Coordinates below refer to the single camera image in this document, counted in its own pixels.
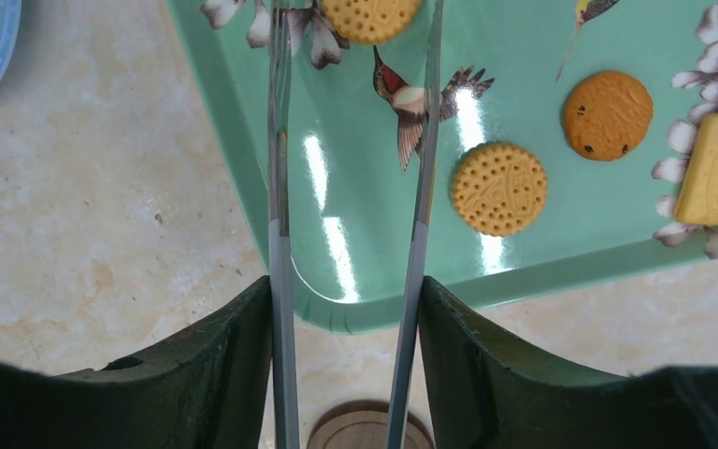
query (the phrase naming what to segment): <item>bird beak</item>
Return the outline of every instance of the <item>bird beak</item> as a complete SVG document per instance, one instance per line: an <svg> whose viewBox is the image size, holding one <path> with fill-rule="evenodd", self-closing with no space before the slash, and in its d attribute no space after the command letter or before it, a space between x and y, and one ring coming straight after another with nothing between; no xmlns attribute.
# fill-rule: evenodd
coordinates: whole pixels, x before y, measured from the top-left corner
<svg viewBox="0 0 718 449"><path fill-rule="evenodd" d="M379 55L379 48L375 45L373 46L373 54L376 56L376 69L378 69L383 65L383 61L381 60L381 56Z"/></svg>

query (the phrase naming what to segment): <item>marble countertop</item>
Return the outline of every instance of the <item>marble countertop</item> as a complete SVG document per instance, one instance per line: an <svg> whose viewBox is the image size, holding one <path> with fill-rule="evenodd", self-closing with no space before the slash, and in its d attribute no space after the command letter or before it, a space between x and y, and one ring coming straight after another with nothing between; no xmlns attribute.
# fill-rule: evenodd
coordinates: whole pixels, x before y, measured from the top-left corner
<svg viewBox="0 0 718 449"><path fill-rule="evenodd" d="M100 369L262 274L165 4L23 2L0 85L0 360ZM718 364L718 261L482 313L612 372ZM302 438L341 402L388 398L396 336L296 323Z"/></svg>

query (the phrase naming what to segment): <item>bird wing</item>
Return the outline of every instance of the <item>bird wing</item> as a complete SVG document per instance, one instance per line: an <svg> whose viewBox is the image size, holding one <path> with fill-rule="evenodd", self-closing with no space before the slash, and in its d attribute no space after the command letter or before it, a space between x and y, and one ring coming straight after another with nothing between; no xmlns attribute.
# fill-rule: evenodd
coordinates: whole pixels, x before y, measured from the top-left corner
<svg viewBox="0 0 718 449"><path fill-rule="evenodd" d="M484 68L478 70L475 76L470 77L469 75L472 74L474 69L475 67L473 66L466 69L458 69L447 83L447 87L441 91L441 104L438 108L438 120L440 122L450 120L458 113L458 102L455 100L455 97L459 91L468 89L472 92L472 98L477 99L485 94L485 91L494 83L493 78L481 81L482 76L485 75Z"/></svg>
<svg viewBox="0 0 718 449"><path fill-rule="evenodd" d="M587 9L582 14L585 22L589 22L596 17L607 12L611 7L617 5L619 0L592 0L588 2Z"/></svg>
<svg viewBox="0 0 718 449"><path fill-rule="evenodd" d="M400 168L406 172L413 154L420 155L423 143L422 115L400 113L397 115L397 155Z"/></svg>

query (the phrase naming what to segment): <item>flower print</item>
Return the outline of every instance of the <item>flower print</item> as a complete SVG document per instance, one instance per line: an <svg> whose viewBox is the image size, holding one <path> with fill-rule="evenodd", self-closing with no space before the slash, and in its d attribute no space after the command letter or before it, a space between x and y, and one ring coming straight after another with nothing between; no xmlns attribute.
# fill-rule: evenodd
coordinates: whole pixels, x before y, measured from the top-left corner
<svg viewBox="0 0 718 449"><path fill-rule="evenodd" d="M200 10L208 18L214 30L224 26L235 16L246 0L208 0ZM307 29L312 25L312 50L310 61L321 70L329 64L339 64L342 52L351 47L351 43L341 36L322 14L318 3L309 0L302 8L289 8L276 13L268 11L265 0L254 0L254 20L246 34L249 47L259 49L268 45L271 40L271 23L284 18L290 28L291 54L296 56L301 48L302 40L307 36Z"/></svg>
<svg viewBox="0 0 718 449"><path fill-rule="evenodd" d="M351 47L348 39L335 31L314 0L310 0L307 7L290 9L287 12L287 19L293 55L298 53L301 40L307 33L307 26L312 24L314 33L309 59L318 70L329 64L339 64L342 61L342 51Z"/></svg>
<svg viewBox="0 0 718 449"><path fill-rule="evenodd" d="M703 102L689 109L686 120L678 120L670 127L668 146L677 156L667 157L656 163L651 174L657 180L683 182L700 122L706 115L718 112L718 5L706 9L697 26L696 36L706 44L706 49L697 60L696 69L677 74L670 84L676 89L700 88ZM675 202L675 196L661 196L656 201L656 212L663 217L672 218ZM672 247L681 244L701 228L707 237L704 253L709 258L718 258L718 233L709 226L673 222L656 231L653 238Z"/></svg>

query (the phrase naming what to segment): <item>metal tongs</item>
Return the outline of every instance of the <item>metal tongs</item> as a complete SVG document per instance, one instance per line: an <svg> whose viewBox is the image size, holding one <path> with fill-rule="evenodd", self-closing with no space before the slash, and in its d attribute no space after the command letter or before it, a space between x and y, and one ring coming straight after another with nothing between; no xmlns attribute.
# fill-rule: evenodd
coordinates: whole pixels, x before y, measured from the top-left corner
<svg viewBox="0 0 718 449"><path fill-rule="evenodd" d="M400 449L406 436L409 415L409 385L411 366L414 363L414 349L417 342L417 315L420 309L420 293L425 273L425 253L428 244L428 226L433 203L434 171L438 141L438 117L441 103L439 91L439 66L441 62L441 18L443 1L436 1L431 35L428 39L427 62L425 63L425 122L424 141L420 163L420 179L414 206L414 226L411 230L409 267L406 272L406 286L403 292L403 319L397 336L395 375L392 380L392 396L389 404L386 449Z"/></svg>
<svg viewBox="0 0 718 449"><path fill-rule="evenodd" d="M268 86L268 259L273 314L274 416L277 448L297 449L298 394L293 331L293 261L287 189L287 123L290 108L290 0L272 0Z"/></svg>

